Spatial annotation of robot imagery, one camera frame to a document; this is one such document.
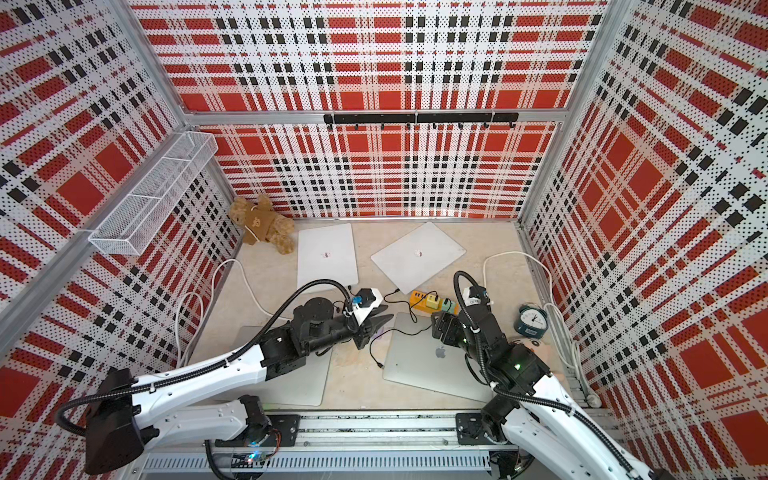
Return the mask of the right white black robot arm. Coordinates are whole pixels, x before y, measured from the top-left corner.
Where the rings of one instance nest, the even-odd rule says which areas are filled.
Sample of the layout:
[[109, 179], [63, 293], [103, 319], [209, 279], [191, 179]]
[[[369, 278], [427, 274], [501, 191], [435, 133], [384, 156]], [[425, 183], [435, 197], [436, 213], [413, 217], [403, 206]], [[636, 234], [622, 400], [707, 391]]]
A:
[[531, 348], [506, 338], [484, 287], [470, 286], [457, 313], [434, 313], [431, 323], [433, 337], [477, 363], [490, 388], [481, 426], [491, 440], [521, 448], [561, 479], [671, 478], [610, 437]]

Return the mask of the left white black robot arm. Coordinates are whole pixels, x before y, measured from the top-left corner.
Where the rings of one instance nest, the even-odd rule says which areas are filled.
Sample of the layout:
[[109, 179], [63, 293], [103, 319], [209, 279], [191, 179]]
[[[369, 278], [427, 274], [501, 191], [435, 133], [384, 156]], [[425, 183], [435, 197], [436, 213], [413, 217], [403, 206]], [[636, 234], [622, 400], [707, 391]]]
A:
[[343, 293], [341, 307], [316, 297], [278, 325], [272, 316], [244, 345], [173, 371], [135, 377], [127, 369], [107, 375], [99, 389], [66, 402], [54, 414], [61, 429], [84, 438], [89, 475], [118, 470], [145, 451], [201, 441], [283, 443], [284, 435], [260, 398], [243, 394], [211, 405], [220, 394], [275, 380], [305, 366], [308, 357], [351, 341], [363, 349], [392, 320], [377, 289]]

